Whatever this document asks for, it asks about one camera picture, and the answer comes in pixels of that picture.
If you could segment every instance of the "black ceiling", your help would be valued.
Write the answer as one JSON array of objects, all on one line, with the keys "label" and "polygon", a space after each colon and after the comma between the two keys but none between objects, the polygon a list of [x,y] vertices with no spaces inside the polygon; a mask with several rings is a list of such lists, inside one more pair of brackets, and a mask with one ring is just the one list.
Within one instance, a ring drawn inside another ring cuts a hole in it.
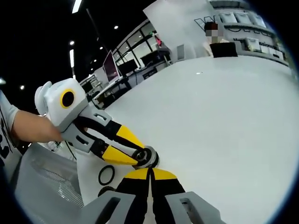
[{"label": "black ceiling", "polygon": [[75,41],[75,74],[85,78],[92,66],[100,67],[115,47],[146,19],[143,9],[154,0],[83,0],[72,14],[74,0],[5,1],[1,6],[2,87],[7,98],[23,110],[36,112],[34,93],[47,81],[72,77],[69,45]]}]

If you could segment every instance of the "o-ring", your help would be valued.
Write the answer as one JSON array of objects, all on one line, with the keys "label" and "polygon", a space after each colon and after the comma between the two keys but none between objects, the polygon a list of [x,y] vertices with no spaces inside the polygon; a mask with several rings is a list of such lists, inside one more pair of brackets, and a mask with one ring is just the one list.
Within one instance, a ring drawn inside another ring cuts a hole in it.
[{"label": "o-ring", "polygon": [[[111,176],[111,179],[110,179],[108,182],[103,183],[103,182],[101,181],[101,175],[102,175],[102,173],[105,171],[105,169],[108,169],[108,168],[111,168],[111,170],[112,170],[112,176]],[[99,177],[98,177],[100,185],[102,185],[102,186],[106,186],[106,185],[110,184],[110,183],[113,181],[114,176],[115,176],[115,169],[114,169],[113,166],[108,165],[108,166],[103,167],[103,168],[101,169],[101,171],[99,172]]]}]

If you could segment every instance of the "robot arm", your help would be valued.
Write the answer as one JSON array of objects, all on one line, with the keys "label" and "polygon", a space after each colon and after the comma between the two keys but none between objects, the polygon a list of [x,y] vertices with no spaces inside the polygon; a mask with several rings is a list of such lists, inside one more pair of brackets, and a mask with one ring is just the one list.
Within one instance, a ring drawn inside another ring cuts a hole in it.
[{"label": "robot arm", "polygon": [[[64,140],[76,149],[89,153],[113,164],[132,165],[135,168],[154,167],[159,157],[151,147],[145,147],[131,131],[112,120],[103,110],[93,112],[85,97],[85,91],[73,78],[52,85],[47,82],[35,94],[38,112],[51,120]],[[132,156],[107,144],[89,133],[88,127],[110,140],[135,150]]]}]

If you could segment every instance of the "glass window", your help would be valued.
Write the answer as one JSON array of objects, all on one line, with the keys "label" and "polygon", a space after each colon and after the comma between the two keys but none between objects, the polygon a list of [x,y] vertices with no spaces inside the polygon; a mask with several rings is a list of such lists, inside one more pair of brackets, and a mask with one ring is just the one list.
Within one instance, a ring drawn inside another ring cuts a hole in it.
[{"label": "glass window", "polygon": [[128,52],[128,53],[126,53],[125,56],[124,56],[124,58],[123,58],[123,60],[124,60],[125,62],[127,62],[127,61],[129,61],[129,60],[132,60],[132,59],[134,59],[135,63],[136,63],[137,66],[139,67],[138,62],[137,62],[136,58],[134,57],[134,55],[133,55],[133,53],[132,53],[131,51]]},{"label": "glass window", "polygon": [[141,57],[147,55],[148,53],[150,53],[150,48],[148,47],[148,45],[146,44],[146,42],[143,42],[142,44],[140,44],[139,46],[137,46],[136,48],[133,49],[134,54],[136,55],[136,57],[138,58],[138,61],[140,63],[141,68],[143,68],[145,66],[145,64],[143,64]]},{"label": "glass window", "polygon": [[124,42],[121,47],[118,49],[120,52],[120,57],[123,57],[125,53],[129,50],[129,47],[126,42]]},{"label": "glass window", "polygon": [[137,31],[135,34],[130,36],[130,38],[128,39],[128,43],[132,47],[141,39],[142,39],[142,35],[141,35],[140,31]]},{"label": "glass window", "polygon": [[[155,30],[155,28],[153,27],[153,25],[151,23],[148,23],[144,27],[141,28],[141,31],[143,32],[143,34],[145,36],[150,35],[154,30]],[[156,42],[154,36],[152,36],[151,38],[148,39],[148,43],[149,43],[150,47],[152,48],[152,50],[156,50],[157,42]]]},{"label": "glass window", "polygon": [[113,57],[114,57],[117,65],[123,64],[123,60],[121,59],[121,57],[120,57],[120,55],[119,55],[118,52],[115,52],[114,55],[113,55]]},{"label": "glass window", "polygon": [[146,24],[144,27],[141,28],[141,31],[145,36],[149,35],[151,32],[153,32],[155,28],[151,23]]}]

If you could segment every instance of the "black wire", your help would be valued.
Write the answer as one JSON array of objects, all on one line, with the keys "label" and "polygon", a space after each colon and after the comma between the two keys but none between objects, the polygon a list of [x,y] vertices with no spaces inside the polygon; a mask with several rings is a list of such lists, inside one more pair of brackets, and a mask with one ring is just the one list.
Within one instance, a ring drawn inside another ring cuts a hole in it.
[{"label": "black wire", "polygon": [[135,77],[136,77],[136,85],[138,85],[138,83],[137,83],[137,72],[134,71],[134,73],[135,73]]},{"label": "black wire", "polygon": [[71,151],[71,148],[69,147],[69,144],[67,143],[67,141],[65,141],[66,146],[69,148],[70,153],[72,154],[72,156],[75,158],[75,160],[77,161],[77,158],[75,157],[74,153]]}]

